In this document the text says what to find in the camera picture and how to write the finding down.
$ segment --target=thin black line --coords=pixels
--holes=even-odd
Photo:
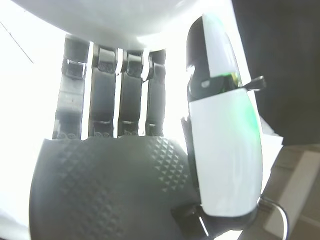
[[[5,27],[5,25],[0,21],[0,24],[2,27],[6,30],[6,32],[10,35],[10,37],[13,39],[13,41],[18,45],[18,47],[22,50],[22,52],[26,55],[26,57],[34,64],[34,62],[31,60],[31,58],[26,54],[26,52],[22,49],[22,47],[19,45],[19,43],[15,40],[15,38],[11,35],[11,33],[8,31],[8,29]]]

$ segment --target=robotic hand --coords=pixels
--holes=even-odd
[[[167,6],[172,15],[194,22],[186,46],[187,68],[192,71],[186,91],[189,118],[182,120],[187,156],[177,143],[161,137],[165,71],[164,58],[159,56],[163,52],[152,53],[149,60],[148,136],[112,138],[115,48],[128,50],[121,68],[118,135],[136,135],[142,85],[142,55],[137,50],[165,48],[156,37],[147,40],[152,26],[163,34],[159,29],[166,24],[158,25],[162,16],[150,16],[149,25],[141,23],[141,16],[130,18],[144,27],[144,36],[139,36],[143,31],[130,29],[134,24],[128,18],[111,28],[110,21],[102,26],[104,19],[118,16],[108,8],[110,14],[102,14],[97,7],[94,14],[89,11],[99,1],[89,5],[75,2],[73,11],[69,3],[59,1],[16,2],[73,34],[104,43],[95,48],[92,61],[92,137],[80,141],[89,45],[66,38],[53,134],[60,140],[44,141],[34,171],[29,207],[32,240],[206,240],[227,230],[243,229],[254,220],[262,185],[262,150],[258,120],[247,91],[260,89],[264,82],[261,78],[242,86],[228,35],[213,14],[205,13],[195,20],[186,10],[194,6],[188,0],[171,1],[174,5]],[[139,13],[137,3],[128,11],[129,1],[106,2],[122,11],[125,2],[126,16]],[[59,6],[58,19],[52,9]],[[76,14],[81,9],[88,16]],[[90,28],[92,14],[101,20],[94,26],[96,31]],[[87,27],[81,30],[76,19]],[[68,45],[73,46],[69,50],[83,48],[87,52],[77,57]]]

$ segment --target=white curved object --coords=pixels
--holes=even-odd
[[[262,186],[258,121],[245,89],[189,103],[203,210],[239,217],[257,206]]]
[[[39,18],[95,43],[165,49],[188,32],[206,0],[13,0]]]

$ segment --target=textured grip pad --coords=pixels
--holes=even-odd
[[[45,140],[32,240],[183,240],[171,209],[200,203],[187,155],[163,137]]]

